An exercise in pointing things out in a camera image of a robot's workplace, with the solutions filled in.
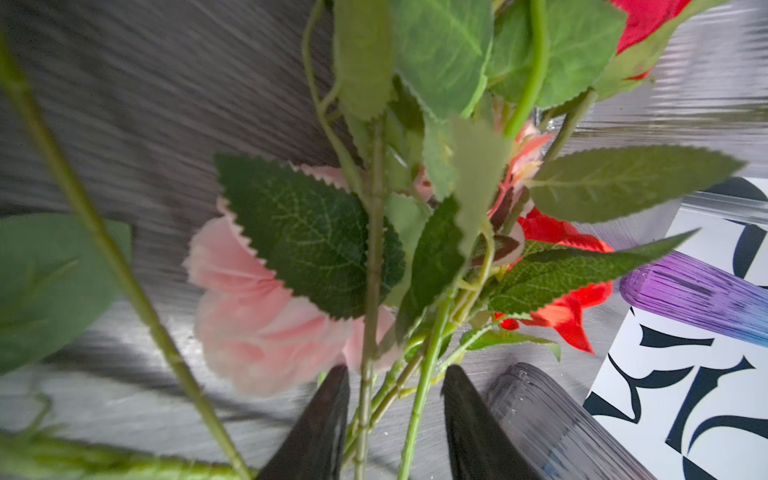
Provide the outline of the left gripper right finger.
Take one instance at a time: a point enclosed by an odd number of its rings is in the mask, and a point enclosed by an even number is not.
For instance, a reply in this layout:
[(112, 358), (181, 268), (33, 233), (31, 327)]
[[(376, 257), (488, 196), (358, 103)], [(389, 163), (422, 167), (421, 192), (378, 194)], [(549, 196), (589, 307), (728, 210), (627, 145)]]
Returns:
[(534, 470), (491, 415), (460, 366), (448, 367), (441, 394), (453, 478), (534, 477)]

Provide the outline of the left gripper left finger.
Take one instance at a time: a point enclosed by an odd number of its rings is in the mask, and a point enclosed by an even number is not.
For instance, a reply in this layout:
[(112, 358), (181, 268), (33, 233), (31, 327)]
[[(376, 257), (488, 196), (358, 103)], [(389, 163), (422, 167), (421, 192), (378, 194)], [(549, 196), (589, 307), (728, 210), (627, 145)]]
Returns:
[(338, 479), (346, 437), (348, 368), (333, 367), (257, 480)]

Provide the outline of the dark purple glass vase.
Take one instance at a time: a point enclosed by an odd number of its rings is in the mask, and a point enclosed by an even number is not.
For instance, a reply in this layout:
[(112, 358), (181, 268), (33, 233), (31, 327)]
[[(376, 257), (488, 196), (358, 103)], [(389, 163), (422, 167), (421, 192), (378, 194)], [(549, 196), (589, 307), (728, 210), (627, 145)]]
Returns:
[(491, 384), (486, 404), (543, 479), (651, 479), (653, 475), (543, 370), (524, 362)]

